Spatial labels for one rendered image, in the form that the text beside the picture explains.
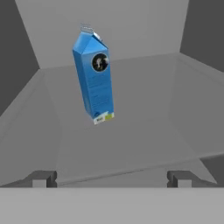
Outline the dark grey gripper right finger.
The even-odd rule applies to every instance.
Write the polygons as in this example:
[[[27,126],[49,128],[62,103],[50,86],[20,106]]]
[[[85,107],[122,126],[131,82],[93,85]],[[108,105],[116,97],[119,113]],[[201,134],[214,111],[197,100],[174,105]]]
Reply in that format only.
[[[216,183],[204,180],[191,171],[168,171],[168,187],[217,187]]]

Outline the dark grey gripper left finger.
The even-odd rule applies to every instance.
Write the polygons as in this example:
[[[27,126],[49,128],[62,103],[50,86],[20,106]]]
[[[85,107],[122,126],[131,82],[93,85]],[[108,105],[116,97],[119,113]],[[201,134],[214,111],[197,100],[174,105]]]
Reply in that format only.
[[[57,172],[56,171],[33,171],[27,177],[3,185],[3,188],[10,187],[43,187],[43,188],[56,188],[57,187]]]

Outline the grey fridge shelf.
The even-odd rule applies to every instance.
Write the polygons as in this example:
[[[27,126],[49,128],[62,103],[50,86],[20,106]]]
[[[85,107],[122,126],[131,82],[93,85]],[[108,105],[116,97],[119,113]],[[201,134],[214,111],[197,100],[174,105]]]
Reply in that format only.
[[[115,116],[94,124],[74,66],[39,70],[0,120],[0,186],[36,170],[60,186],[156,186],[169,170],[213,176],[224,154],[224,73],[180,53],[111,64]]]

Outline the blue milk carton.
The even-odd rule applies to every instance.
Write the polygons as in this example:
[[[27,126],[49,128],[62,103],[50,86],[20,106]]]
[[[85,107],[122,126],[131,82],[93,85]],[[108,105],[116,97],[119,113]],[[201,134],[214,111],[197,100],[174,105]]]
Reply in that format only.
[[[94,124],[112,119],[114,101],[109,48],[88,24],[80,25],[73,45],[73,57],[85,110]]]

